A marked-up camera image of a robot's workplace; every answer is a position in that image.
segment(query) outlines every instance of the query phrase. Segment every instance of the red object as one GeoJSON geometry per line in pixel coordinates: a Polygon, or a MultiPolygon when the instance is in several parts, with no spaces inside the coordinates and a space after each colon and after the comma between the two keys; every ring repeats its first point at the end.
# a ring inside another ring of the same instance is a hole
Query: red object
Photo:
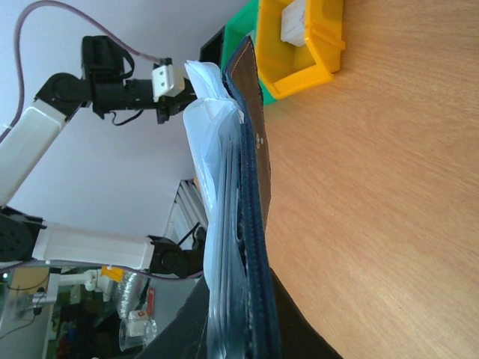
{"type": "Polygon", "coordinates": [[[148,300],[147,300],[147,313],[150,318],[153,317],[153,308],[155,304],[155,289],[149,288],[148,290],[148,300]]]}
{"type": "Polygon", "coordinates": [[[63,338],[58,341],[56,359],[67,359],[68,351],[70,347],[68,346],[67,338],[63,338]]]}

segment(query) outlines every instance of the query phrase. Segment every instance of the white wall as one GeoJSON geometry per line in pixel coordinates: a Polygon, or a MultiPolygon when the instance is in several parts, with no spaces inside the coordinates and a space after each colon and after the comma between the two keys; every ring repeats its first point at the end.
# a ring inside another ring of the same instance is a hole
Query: white wall
{"type": "MultiPolygon", "coordinates": [[[[0,125],[16,109],[13,27],[32,1],[0,1],[0,125]]],[[[176,64],[198,58],[211,38],[248,0],[70,0],[140,51],[172,57],[176,64]]],[[[80,44],[100,34],[74,15],[44,7],[33,12],[22,32],[26,103],[59,72],[80,76],[80,44]]],[[[151,65],[136,61],[136,78],[151,65]]],[[[193,177],[181,117],[158,126],[153,113],[123,128],[82,109],[24,182],[10,205],[49,221],[130,234],[162,234],[178,182],[193,177]]],[[[38,358],[39,348],[23,346],[34,332],[18,331],[0,343],[20,350],[9,358],[38,358]]]]}

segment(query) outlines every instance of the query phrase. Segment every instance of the wooden table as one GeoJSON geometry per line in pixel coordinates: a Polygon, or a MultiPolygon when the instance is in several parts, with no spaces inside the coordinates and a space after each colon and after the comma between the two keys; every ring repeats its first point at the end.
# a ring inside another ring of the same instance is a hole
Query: wooden table
{"type": "Polygon", "coordinates": [[[479,358],[479,2],[345,0],[328,85],[265,109],[272,267],[348,358],[479,358]]]}

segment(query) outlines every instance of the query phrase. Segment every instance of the white object in bin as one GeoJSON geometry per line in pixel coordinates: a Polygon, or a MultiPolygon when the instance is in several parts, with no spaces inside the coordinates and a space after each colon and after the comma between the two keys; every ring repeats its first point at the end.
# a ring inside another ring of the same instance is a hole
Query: white object in bin
{"type": "Polygon", "coordinates": [[[128,335],[140,337],[144,334],[144,325],[148,322],[148,314],[144,310],[133,310],[128,314],[128,335]]]}
{"type": "Polygon", "coordinates": [[[295,0],[281,13],[281,41],[294,46],[304,46],[306,0],[295,0]]]}

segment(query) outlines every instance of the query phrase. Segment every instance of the orange object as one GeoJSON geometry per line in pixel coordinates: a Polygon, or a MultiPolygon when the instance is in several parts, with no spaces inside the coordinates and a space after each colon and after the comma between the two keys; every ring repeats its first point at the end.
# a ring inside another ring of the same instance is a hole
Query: orange object
{"type": "Polygon", "coordinates": [[[343,0],[306,0],[305,42],[281,41],[281,12],[293,0],[260,0],[256,56],[268,91],[282,99],[330,82],[341,67],[343,0]]]}
{"type": "Polygon", "coordinates": [[[149,288],[148,297],[147,297],[147,314],[150,318],[153,318],[154,310],[155,310],[155,289],[149,288]]]}
{"type": "Polygon", "coordinates": [[[106,277],[111,278],[115,282],[120,283],[123,278],[124,272],[125,271],[121,268],[112,267],[112,269],[108,269],[108,267],[103,266],[101,275],[105,275],[106,277]]]}

